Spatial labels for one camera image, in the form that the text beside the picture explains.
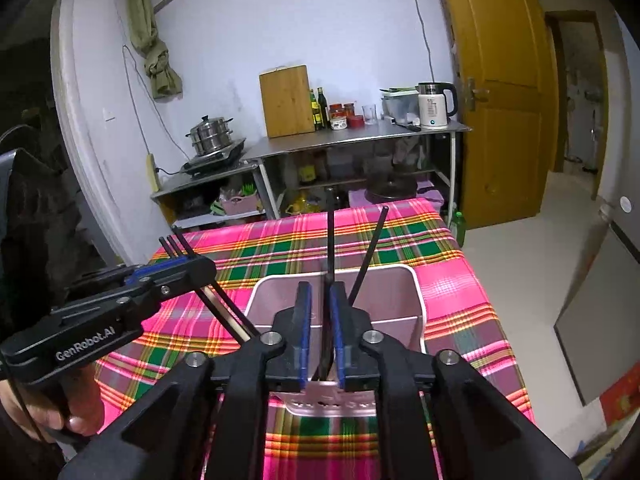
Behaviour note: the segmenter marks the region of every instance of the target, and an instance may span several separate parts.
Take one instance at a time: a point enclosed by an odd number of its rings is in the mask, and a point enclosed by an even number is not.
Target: white door frame
[[[139,263],[127,239],[95,152],[82,110],[73,44],[75,0],[58,0],[51,18],[51,74],[62,137],[80,189],[113,251],[127,264]]]

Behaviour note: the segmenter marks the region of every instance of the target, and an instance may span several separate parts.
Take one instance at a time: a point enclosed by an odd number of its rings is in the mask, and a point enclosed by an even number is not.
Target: red lid
[[[350,128],[363,128],[364,127],[364,117],[361,115],[350,115],[347,116],[347,126]]]

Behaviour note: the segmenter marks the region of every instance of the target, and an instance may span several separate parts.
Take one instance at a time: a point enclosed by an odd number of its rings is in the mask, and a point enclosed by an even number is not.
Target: kettle handle
[[[447,112],[447,117],[451,117],[458,113],[458,93],[456,91],[456,86],[452,83],[439,83],[442,86],[442,90],[449,90],[451,92],[451,97],[453,98],[453,110]]]

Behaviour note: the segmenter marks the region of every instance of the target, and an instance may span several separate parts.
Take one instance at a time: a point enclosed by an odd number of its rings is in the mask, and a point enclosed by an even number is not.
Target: plaid tablecloth
[[[380,208],[335,214],[336,268],[359,267]],[[211,257],[218,280],[241,308],[257,281],[269,274],[322,270],[326,215],[186,235]],[[154,259],[166,258],[158,251]],[[372,265],[404,263],[417,274],[427,309],[429,353],[460,352],[521,412],[533,413],[500,322],[478,279],[440,217],[424,199],[390,204]],[[210,355],[238,345],[193,293],[166,301],[144,323],[145,334],[98,362],[106,425],[139,399],[187,351]],[[272,398],[268,414],[265,479],[373,479],[379,477],[376,419],[293,416]]]

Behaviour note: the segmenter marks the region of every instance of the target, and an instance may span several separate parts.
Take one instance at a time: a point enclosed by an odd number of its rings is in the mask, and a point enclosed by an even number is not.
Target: yellow door
[[[469,227],[540,211],[553,131],[553,73],[538,0],[447,0],[462,81],[461,209]]]

